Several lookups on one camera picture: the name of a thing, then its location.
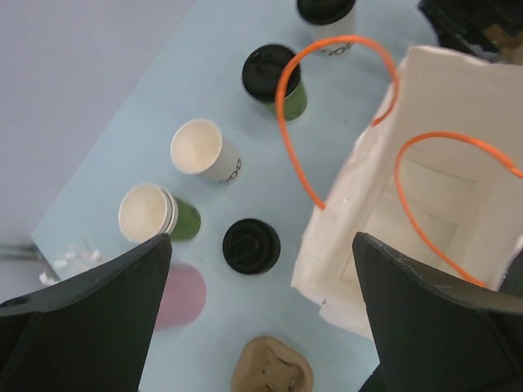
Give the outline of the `paper bag with orange handles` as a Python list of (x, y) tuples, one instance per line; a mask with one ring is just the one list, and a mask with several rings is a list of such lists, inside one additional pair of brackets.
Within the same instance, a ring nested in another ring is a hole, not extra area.
[(326, 199), (315, 204), (291, 284), (326, 322), (371, 337), (351, 243), (365, 232), (417, 261), (497, 291), (522, 249), (522, 68), (415, 46), (396, 64)]

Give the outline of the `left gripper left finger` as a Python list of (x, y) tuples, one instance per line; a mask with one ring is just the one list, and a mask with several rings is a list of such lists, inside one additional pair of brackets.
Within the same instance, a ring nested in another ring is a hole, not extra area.
[(137, 391), (172, 256), (166, 234), (1, 304), (3, 391)]

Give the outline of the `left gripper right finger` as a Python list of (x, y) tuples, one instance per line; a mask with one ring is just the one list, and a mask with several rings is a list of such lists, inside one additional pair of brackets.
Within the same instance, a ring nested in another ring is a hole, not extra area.
[(412, 259), (366, 233), (352, 243), (379, 364), (363, 391), (520, 391), (522, 298)]

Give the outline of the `brown pulp cup carrier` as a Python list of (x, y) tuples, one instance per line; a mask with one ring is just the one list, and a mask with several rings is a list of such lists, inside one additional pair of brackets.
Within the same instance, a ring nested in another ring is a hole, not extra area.
[(242, 349), (230, 390), (311, 392), (314, 374), (307, 359), (273, 336), (258, 336)]

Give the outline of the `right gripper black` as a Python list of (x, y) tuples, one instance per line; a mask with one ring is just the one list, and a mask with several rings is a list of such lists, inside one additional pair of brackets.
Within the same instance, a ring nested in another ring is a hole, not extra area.
[(522, 64), (522, 1), (421, 1), (441, 47), (490, 63)]

